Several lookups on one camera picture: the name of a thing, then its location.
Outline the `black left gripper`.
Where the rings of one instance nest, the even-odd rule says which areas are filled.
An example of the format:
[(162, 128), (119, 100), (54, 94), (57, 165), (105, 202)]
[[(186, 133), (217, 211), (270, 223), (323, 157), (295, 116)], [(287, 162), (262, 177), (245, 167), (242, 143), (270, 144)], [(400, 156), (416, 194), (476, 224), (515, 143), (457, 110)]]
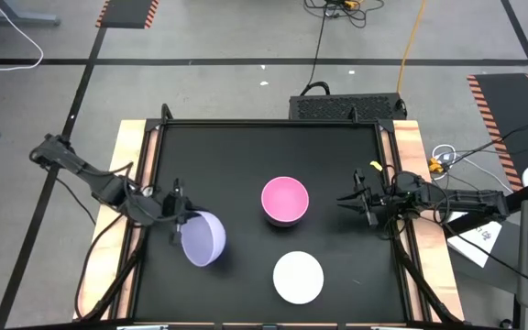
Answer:
[(184, 194), (183, 182), (177, 178), (173, 182), (172, 190), (166, 195), (162, 203), (162, 215), (165, 222), (171, 222), (172, 233), (170, 243), (178, 246), (182, 240), (182, 226), (187, 220), (199, 216), (197, 211), (189, 211), (190, 201)]

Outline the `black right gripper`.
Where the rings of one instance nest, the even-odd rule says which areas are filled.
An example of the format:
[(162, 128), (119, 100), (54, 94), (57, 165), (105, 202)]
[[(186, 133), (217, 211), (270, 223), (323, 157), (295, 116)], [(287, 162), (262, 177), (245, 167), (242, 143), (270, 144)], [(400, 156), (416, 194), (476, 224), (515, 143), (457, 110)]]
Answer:
[(338, 197), (337, 201), (357, 200), (358, 204), (341, 203), (339, 206), (361, 213), (368, 221), (370, 228), (384, 228), (392, 221), (391, 209), (387, 205), (385, 194), (374, 193), (365, 183), (365, 175), (361, 169), (355, 169), (354, 191)]

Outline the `purple ridged bowl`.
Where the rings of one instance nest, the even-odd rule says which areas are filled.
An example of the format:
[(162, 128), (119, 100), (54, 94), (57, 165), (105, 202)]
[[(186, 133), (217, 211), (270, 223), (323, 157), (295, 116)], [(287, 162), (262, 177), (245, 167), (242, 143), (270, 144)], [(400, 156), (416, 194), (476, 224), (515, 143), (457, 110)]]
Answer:
[(185, 257), (194, 266), (206, 267), (225, 249), (226, 230), (214, 214), (196, 211), (181, 226), (181, 246)]

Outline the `pink ridged bowl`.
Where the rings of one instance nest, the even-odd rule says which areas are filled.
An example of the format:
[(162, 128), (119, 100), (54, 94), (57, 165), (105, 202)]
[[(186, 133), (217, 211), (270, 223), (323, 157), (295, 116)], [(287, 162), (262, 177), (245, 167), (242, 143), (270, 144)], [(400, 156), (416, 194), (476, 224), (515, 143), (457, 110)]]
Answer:
[(305, 186), (293, 177), (287, 176), (268, 181), (260, 195), (264, 213), (271, 215), (305, 215), (309, 202), (309, 193)]

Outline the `white ridged bowl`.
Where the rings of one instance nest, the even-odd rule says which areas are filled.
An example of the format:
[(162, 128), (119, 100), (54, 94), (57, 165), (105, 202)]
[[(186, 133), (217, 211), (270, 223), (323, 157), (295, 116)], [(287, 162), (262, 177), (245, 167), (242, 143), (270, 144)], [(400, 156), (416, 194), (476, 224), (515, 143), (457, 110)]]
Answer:
[(286, 302), (302, 305), (312, 302), (321, 293), (325, 275), (319, 261), (304, 251), (283, 255), (272, 274), (277, 294)]

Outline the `black computer case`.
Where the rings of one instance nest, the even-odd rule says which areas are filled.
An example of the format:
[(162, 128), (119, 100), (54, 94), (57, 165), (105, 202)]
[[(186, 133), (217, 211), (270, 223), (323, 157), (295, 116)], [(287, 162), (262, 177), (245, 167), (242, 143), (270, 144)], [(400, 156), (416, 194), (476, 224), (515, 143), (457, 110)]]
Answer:
[(360, 120), (405, 120), (405, 102), (397, 93), (303, 95), (290, 98), (289, 119), (346, 120), (355, 110)]

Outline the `white paper sheet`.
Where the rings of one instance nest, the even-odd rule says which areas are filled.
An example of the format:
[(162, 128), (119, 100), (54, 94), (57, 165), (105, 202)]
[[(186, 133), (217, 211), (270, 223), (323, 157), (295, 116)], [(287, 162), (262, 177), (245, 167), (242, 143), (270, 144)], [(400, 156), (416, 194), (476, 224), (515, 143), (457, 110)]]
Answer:
[(502, 226), (497, 222), (471, 229), (447, 239), (447, 245), (463, 257), (484, 268), (489, 254), (500, 236)]

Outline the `black desk beam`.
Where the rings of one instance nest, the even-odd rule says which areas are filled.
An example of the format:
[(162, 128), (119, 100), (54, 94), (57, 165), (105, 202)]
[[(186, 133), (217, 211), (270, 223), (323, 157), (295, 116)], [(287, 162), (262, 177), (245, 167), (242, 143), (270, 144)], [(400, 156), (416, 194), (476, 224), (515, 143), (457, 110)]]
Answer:
[(458, 234), (463, 234), (469, 230), (484, 226), (491, 221), (501, 223), (506, 220), (509, 215), (519, 212), (523, 201), (528, 201), (528, 186), (505, 197), (506, 215), (496, 216), (492, 214), (484, 215), (478, 214), (477, 212), (468, 212), (444, 225), (445, 237), (450, 238)]

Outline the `black hazard-striped floor mat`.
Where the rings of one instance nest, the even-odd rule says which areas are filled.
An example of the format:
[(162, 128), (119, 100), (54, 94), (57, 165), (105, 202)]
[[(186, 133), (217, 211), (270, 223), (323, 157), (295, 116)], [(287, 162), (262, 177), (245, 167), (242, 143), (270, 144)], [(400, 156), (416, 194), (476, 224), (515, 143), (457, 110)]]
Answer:
[(98, 28), (149, 29), (160, 0), (104, 0)]
[(528, 185), (528, 74), (469, 75), (467, 83), (513, 192)]

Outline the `black diagonal frame strut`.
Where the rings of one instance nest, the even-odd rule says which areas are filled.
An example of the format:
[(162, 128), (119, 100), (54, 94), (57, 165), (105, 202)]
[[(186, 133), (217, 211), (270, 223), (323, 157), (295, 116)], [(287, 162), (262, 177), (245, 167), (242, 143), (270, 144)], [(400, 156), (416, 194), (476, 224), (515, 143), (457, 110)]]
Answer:
[(128, 281), (130, 273), (141, 261), (141, 255), (145, 246), (146, 240), (146, 229), (142, 225), (127, 225), (135, 233), (138, 233), (138, 239), (134, 248), (131, 249), (131, 244), (127, 243), (127, 251), (125, 256), (127, 260), (122, 263), (121, 266), (117, 268), (117, 273), (114, 276), (114, 279), (107, 287), (104, 294), (98, 299), (93, 308), (88, 313), (82, 313), (80, 310), (80, 294), (83, 290), (83, 281), (84, 275), (87, 270), (88, 264), (85, 264), (82, 269), (82, 276), (79, 279), (78, 292), (75, 295), (74, 300), (74, 309), (76, 320), (79, 322), (93, 322), (99, 321), (103, 318), (107, 310), (112, 309), (112, 304), (121, 296), (121, 291), (124, 284)]
[(410, 273), (412, 279), (416, 283), (418, 290), (423, 294), (426, 301), (434, 309), (435, 314), (439, 317), (442, 323), (456, 323), (461, 324), (462, 321), (450, 313), (443, 302), (437, 297), (435, 291), (430, 287), (428, 282), (424, 279), (422, 273), (414, 266), (411, 257), (405, 252), (401, 240), (398, 237), (392, 240), (395, 255), (403, 267)]

